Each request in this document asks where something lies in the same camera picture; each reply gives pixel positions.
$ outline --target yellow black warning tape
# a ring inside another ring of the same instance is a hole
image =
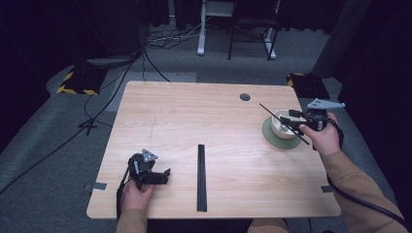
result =
[[[88,95],[98,95],[95,90],[92,89],[77,89],[77,88],[67,88],[66,85],[71,82],[73,78],[74,69],[70,70],[69,74],[63,80],[60,88],[57,90],[57,93],[68,93],[68,94],[88,94]]]
[[[305,76],[305,74],[302,74],[302,73],[291,73],[291,74],[288,74],[288,75],[286,76],[286,81],[288,82],[288,86],[291,86],[291,87],[293,87],[293,79],[292,79],[292,76]]]

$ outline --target green plate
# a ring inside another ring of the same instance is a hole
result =
[[[298,137],[293,137],[291,139],[283,139],[276,136],[271,128],[272,124],[272,117],[268,118],[264,121],[261,130],[263,131],[264,138],[269,142],[271,145],[280,148],[280,149],[294,149],[300,144],[300,139]]]

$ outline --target hole in table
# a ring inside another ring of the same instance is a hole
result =
[[[240,94],[240,99],[243,101],[249,101],[251,99],[251,96],[248,93],[242,93]]]

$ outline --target wooden table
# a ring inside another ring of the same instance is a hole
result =
[[[251,96],[249,101],[240,94]],[[280,150],[262,135],[273,112],[301,110],[289,86],[129,82],[87,208],[93,218],[116,218],[116,191],[128,158],[142,149],[171,168],[158,185],[149,218],[338,216],[326,171],[312,146]],[[196,211],[197,147],[205,145],[208,211]]]

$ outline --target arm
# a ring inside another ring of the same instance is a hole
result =
[[[121,215],[117,233],[136,232],[146,233],[149,201],[155,191],[155,185],[149,185],[145,191],[140,191],[135,181],[126,184],[121,197]]]
[[[336,121],[333,114],[328,114],[328,117]],[[300,129],[312,139],[326,172],[338,188],[402,217],[399,209],[384,196],[376,182],[340,150],[337,131],[330,123],[320,132],[313,131],[306,125],[301,125]],[[407,232],[401,224],[388,216],[348,200],[336,192],[334,196],[350,232]]]

